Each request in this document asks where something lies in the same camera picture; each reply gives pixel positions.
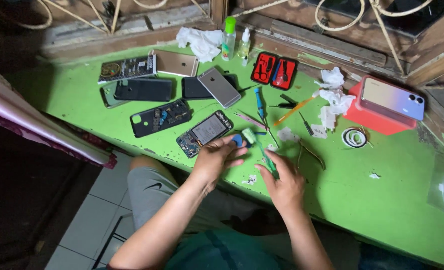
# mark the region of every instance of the nike logo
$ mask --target nike logo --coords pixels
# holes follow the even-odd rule
[[[146,190],[147,188],[151,188],[151,187],[159,187],[159,189],[160,189],[160,188],[162,188],[162,184],[161,183],[155,183],[155,184],[153,184],[151,186],[148,186],[148,187],[144,188],[144,190]]]

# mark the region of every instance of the green toothbrush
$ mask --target green toothbrush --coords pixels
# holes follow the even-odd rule
[[[275,164],[273,161],[267,156],[267,154],[264,151],[264,147],[262,144],[257,140],[257,137],[255,136],[255,133],[250,128],[246,128],[242,131],[242,134],[247,138],[249,143],[251,144],[257,144],[262,152],[263,157],[265,158],[265,162],[267,163],[268,168],[272,172],[272,175],[275,177],[275,179],[279,178],[279,173],[277,172],[277,169],[275,168]]]

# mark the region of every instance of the gold iphone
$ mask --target gold iphone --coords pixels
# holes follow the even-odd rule
[[[197,75],[198,57],[176,52],[154,49],[150,55],[157,56],[157,72],[183,77]]]

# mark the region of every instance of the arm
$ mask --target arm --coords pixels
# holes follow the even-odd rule
[[[222,171],[243,163],[242,159],[230,160],[247,152],[246,147],[237,149],[232,137],[220,138],[201,149],[189,178],[127,239],[110,260],[110,267],[118,270],[163,267],[202,199],[217,185]]]
[[[260,164],[255,167],[260,170],[267,191],[289,231],[295,263],[305,270],[334,269],[312,220],[303,209],[304,177],[286,157],[268,150],[266,153],[277,166],[280,179],[274,179],[267,168]]]

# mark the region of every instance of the hand sanitizer bottle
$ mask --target hand sanitizer bottle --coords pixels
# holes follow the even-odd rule
[[[235,48],[235,23],[234,17],[227,17],[225,19],[225,31],[222,36],[222,59],[228,61],[233,57],[233,50]]]
[[[242,34],[242,41],[240,42],[239,46],[239,57],[245,58],[248,57],[250,50],[250,33],[249,28],[246,28],[245,31]]]

